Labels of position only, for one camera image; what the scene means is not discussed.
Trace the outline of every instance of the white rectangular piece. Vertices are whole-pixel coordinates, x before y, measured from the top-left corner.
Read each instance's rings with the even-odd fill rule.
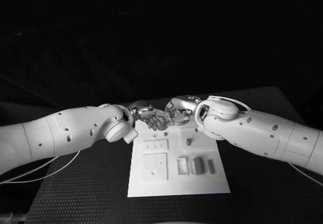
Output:
[[[194,162],[190,160],[190,174],[196,175]]]
[[[180,144],[183,151],[214,149],[216,140],[212,139],[203,132],[194,131],[196,127],[180,129]]]
[[[188,175],[186,158],[177,159],[177,170],[178,170],[178,175]]]
[[[219,194],[230,192],[216,142],[213,142],[213,145],[207,150],[183,150],[181,147],[187,147],[186,139],[188,137],[183,137],[181,132],[187,128],[191,128],[193,131],[194,128],[197,128],[193,120],[190,120],[188,124],[183,126],[170,126],[164,131],[155,132],[148,129],[144,122],[135,122],[138,137],[132,142],[128,197]],[[147,153],[142,150],[142,144],[145,141],[151,140],[167,140],[167,181],[141,180],[142,156],[147,156]],[[201,157],[203,161],[212,160],[216,173],[210,174],[210,171],[206,167],[207,163],[204,163],[206,172],[203,175],[178,175],[177,158],[186,158],[186,161],[191,161],[196,157]]]
[[[141,156],[141,181],[167,181],[165,154],[151,154]]]
[[[144,153],[164,153],[168,150],[167,139],[142,142]]]

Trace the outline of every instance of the gray table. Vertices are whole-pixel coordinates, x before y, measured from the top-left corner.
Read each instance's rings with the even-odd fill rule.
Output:
[[[242,101],[253,110],[304,124],[275,87],[197,95]],[[170,98],[150,100],[164,108]],[[230,194],[126,198],[131,144],[99,140],[80,151],[73,163],[44,179],[26,223],[151,224],[168,221],[203,223],[323,222],[323,187],[291,166],[259,157],[226,141],[217,142]],[[70,160],[60,157],[49,173]],[[323,177],[307,173],[323,182]]]

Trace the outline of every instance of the white board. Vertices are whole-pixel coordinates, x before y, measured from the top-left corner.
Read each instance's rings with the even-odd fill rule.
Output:
[[[200,141],[200,145],[193,145],[193,142],[196,143],[197,139],[191,141],[190,148],[187,148],[188,146],[183,144],[183,142],[186,142],[184,138],[187,138],[188,135],[196,135],[196,127],[197,125],[191,120],[184,126],[170,126],[164,131],[154,132],[147,128],[147,125],[142,122],[135,122],[135,130],[139,135],[132,143],[128,197],[217,194],[230,192],[216,141],[210,141],[212,139],[206,138],[209,144],[212,144],[210,147],[204,145],[204,140]],[[145,142],[158,140],[167,140],[167,151],[165,153],[163,153],[165,154],[167,158],[167,178],[165,181],[142,181],[141,157],[147,154],[147,152],[144,151],[144,146],[147,147]],[[191,175],[188,163],[196,157],[201,157],[203,160],[203,175]],[[178,158],[186,158],[187,175],[178,175]],[[207,160],[212,160],[214,174],[210,174]]]

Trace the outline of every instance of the dark background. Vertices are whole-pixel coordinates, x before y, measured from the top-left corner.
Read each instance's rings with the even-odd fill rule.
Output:
[[[0,102],[54,111],[276,86],[323,129],[321,5],[225,2],[1,2]],[[24,192],[8,211],[38,184],[5,187]]]

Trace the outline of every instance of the table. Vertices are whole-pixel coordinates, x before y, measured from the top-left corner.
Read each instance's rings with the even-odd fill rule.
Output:
[[[304,124],[275,87],[196,95],[242,101],[253,110]],[[170,98],[148,100],[164,108]],[[226,141],[217,142],[230,194],[128,198],[131,144],[99,140],[72,164],[43,180],[26,220],[43,223],[151,224],[323,222],[323,187],[281,161],[259,157]],[[54,172],[70,160],[62,156]],[[305,171],[318,181],[323,177]]]

